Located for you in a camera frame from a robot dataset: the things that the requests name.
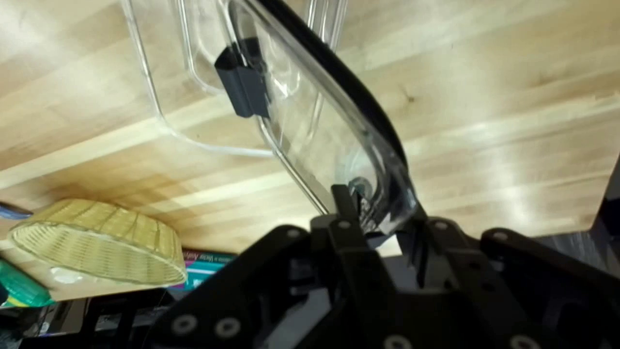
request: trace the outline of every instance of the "screw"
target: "screw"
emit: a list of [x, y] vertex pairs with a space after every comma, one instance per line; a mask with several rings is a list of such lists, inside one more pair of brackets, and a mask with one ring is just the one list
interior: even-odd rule
[[513, 335], [509, 339], [509, 347], [511, 349], [540, 349], [538, 341], [534, 341], [532, 337], [529, 335]]
[[405, 335], [393, 333], [385, 337], [383, 349], [412, 349], [412, 347]]
[[449, 228], [449, 225], [445, 221], [436, 221], [434, 227], [439, 228], [439, 230], [447, 230]]
[[302, 232], [298, 232], [298, 230], [294, 230], [294, 228], [290, 228], [290, 230], [286, 230], [286, 236], [288, 238], [296, 238], [296, 236], [300, 236]]
[[240, 322], [236, 318], [222, 318], [215, 323], [215, 333], [221, 339], [234, 337], [240, 331]]
[[496, 230], [496, 232], [492, 232], [492, 236], [494, 236], [496, 240], [507, 240], [505, 230]]
[[339, 221], [337, 227], [339, 228], [350, 228], [350, 223], [348, 221]]
[[191, 331], [195, 329], [195, 325], [197, 325], [195, 316], [191, 316], [191, 314], [182, 314], [182, 316], [174, 318], [174, 322], [172, 322], [172, 333], [176, 333], [176, 335], [188, 335], [188, 333], [191, 333]]

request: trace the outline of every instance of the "wood grain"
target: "wood grain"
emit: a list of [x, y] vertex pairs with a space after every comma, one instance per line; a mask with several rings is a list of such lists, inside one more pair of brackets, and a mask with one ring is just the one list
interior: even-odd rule
[[[0, 19], [0, 199], [112, 201], [166, 221], [186, 246], [230, 252], [315, 215], [275, 159], [205, 151], [157, 122], [118, 2], [0, 0]], [[159, 54], [174, 128], [261, 147], [253, 122], [164, 66], [182, 69], [176, 50]], [[350, 0], [339, 56], [397, 126], [430, 213], [472, 236], [593, 223], [620, 153], [618, 2]], [[54, 285], [48, 265], [2, 246], [56, 298], [128, 289]]]

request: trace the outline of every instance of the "teal object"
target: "teal object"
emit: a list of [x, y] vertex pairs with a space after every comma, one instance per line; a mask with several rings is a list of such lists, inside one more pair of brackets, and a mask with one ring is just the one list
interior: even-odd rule
[[33, 277], [21, 273], [11, 263], [0, 259], [0, 283], [9, 292], [9, 300], [17, 300], [13, 306], [46, 306], [52, 302], [50, 292]]

